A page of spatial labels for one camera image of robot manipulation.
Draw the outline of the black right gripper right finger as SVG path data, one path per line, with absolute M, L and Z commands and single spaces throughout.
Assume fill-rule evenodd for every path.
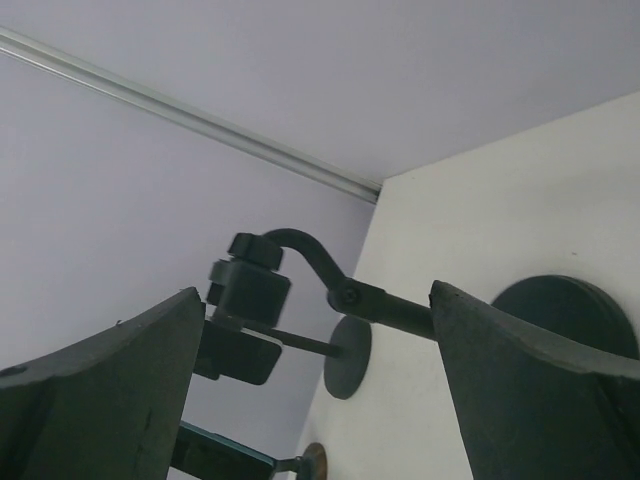
M 476 479 L 635 479 L 639 345 L 600 288 L 525 279 L 483 302 L 430 292 L 436 339 Z

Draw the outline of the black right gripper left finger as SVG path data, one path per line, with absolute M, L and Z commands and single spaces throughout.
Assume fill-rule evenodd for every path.
M 204 326 L 195 288 L 1 372 L 4 479 L 164 479 Z

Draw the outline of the black phone teal edge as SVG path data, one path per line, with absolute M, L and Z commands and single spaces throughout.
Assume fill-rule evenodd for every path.
M 171 466 L 197 479 L 268 480 L 277 461 L 221 435 L 181 421 Z

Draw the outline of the black round-base phone stand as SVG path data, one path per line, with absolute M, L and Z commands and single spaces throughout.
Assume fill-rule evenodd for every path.
M 351 398 L 367 372 L 372 329 L 368 323 L 352 317 L 343 317 L 327 342 L 276 329 L 242 328 L 232 331 L 262 334 L 281 342 L 283 350 L 290 348 L 323 357 L 325 388 L 332 397 L 339 400 Z

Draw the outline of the black phone silver edge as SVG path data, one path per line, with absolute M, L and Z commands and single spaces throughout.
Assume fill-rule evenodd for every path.
M 282 350 L 281 342 L 265 335 L 232 331 L 205 321 L 193 373 L 210 380 L 228 377 L 263 385 Z

